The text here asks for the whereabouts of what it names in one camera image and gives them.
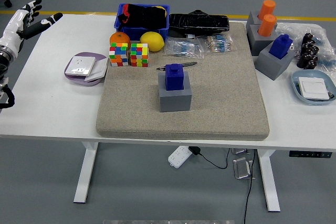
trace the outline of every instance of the orange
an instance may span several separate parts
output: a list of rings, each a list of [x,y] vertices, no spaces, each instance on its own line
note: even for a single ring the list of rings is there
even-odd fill
[[[114,43],[127,43],[128,44],[128,49],[131,49],[130,37],[126,33],[123,33],[122,31],[118,31],[118,32],[111,35],[110,44],[112,42],[114,42]]]

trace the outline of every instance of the blue storage bin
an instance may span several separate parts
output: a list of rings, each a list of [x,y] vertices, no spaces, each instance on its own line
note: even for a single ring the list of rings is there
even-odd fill
[[[119,5],[117,16],[122,14],[122,10],[123,10],[123,7],[124,7],[125,4],[126,3],[123,3],[123,4]],[[167,11],[166,27],[162,28],[162,29],[158,29],[158,30],[150,30],[150,29],[145,29],[143,27],[127,27],[127,26],[124,26],[120,29],[120,31],[126,33],[130,37],[131,40],[140,40],[140,37],[148,31],[157,32],[162,36],[163,40],[166,40],[166,36],[168,35],[168,29],[169,29],[169,11],[170,11],[169,5],[142,5],[142,4],[134,4],[134,5],[139,5],[139,6],[144,6],[144,7],[162,6],[163,8],[165,8],[166,11]],[[117,17],[116,21],[114,22],[114,28],[116,30],[118,30],[119,26],[120,26],[120,21],[118,20],[118,17]]]

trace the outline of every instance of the lemon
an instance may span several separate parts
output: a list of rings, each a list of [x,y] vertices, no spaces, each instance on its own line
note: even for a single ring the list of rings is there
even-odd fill
[[[165,11],[164,17],[167,18],[167,11],[163,6],[156,6],[156,8],[164,9],[164,11]]]
[[[147,43],[148,49],[151,52],[160,51],[164,46],[162,36],[154,31],[144,33],[140,38],[140,43]]]

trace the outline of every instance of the table leg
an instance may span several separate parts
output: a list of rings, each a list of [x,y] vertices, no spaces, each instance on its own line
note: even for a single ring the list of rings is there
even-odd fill
[[[272,212],[280,212],[279,200],[277,190],[275,188],[271,161],[269,159],[274,151],[275,150],[258,150],[258,156],[261,176],[263,177],[262,182],[264,183],[267,209],[268,211]]]
[[[80,171],[74,203],[85,203],[89,190],[90,179],[97,152],[97,142],[83,142],[86,148],[82,170]]]

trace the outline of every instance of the rubik's cube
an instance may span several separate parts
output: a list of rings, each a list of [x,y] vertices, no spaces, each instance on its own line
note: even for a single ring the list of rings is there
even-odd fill
[[[128,58],[127,58],[127,43],[111,43],[110,47],[110,60],[111,64],[114,67],[122,67],[128,66]]]
[[[131,66],[148,67],[149,51],[147,43],[131,45]]]

